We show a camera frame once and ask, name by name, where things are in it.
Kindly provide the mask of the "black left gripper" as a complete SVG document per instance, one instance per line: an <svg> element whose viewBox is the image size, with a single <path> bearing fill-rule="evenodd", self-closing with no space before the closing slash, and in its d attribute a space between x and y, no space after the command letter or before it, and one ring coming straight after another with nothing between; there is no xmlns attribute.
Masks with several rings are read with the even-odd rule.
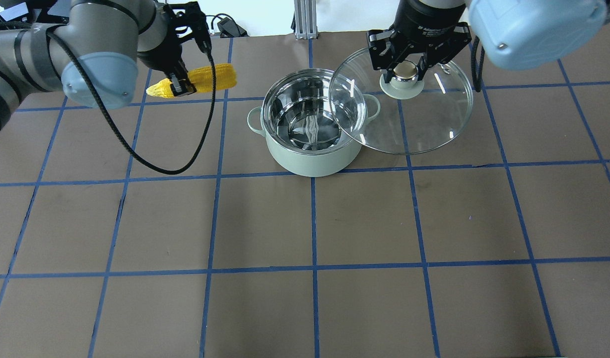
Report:
<svg viewBox="0 0 610 358"><path fill-rule="evenodd" d="M196 93L196 87L188 76L182 59L182 43L175 30L169 30L162 42L147 51L139 51L138 58L148 68L160 71L171 82L169 88L173 97Z"/></svg>

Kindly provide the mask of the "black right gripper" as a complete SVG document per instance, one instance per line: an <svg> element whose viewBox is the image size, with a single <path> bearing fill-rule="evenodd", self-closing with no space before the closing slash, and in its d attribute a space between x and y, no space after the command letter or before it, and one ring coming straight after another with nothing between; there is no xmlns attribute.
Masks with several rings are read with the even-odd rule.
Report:
<svg viewBox="0 0 610 358"><path fill-rule="evenodd" d="M472 41L469 26L461 21L464 0L401 0L392 25L367 32L367 50L373 70L385 70L391 83L394 68L411 55L418 81L437 64L447 64Z"/></svg>

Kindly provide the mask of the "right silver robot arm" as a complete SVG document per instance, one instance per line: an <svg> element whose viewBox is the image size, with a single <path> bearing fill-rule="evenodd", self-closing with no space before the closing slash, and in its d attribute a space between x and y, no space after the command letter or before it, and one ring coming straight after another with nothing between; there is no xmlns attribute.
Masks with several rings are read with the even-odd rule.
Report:
<svg viewBox="0 0 610 358"><path fill-rule="evenodd" d="M576 51L610 23L610 0L401 0L391 27L367 32L374 70L389 83L418 54L418 80L469 43L504 70L537 68Z"/></svg>

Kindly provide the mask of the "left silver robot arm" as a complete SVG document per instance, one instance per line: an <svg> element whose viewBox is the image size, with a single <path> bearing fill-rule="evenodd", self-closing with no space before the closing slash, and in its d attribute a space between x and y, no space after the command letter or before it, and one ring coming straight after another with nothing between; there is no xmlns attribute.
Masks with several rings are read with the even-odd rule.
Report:
<svg viewBox="0 0 610 358"><path fill-rule="evenodd" d="M194 93L173 15L155 0L73 0L66 25L0 30L0 132L33 93L61 91L77 104L96 108L76 63L107 109L132 102L137 61L163 72L174 96Z"/></svg>

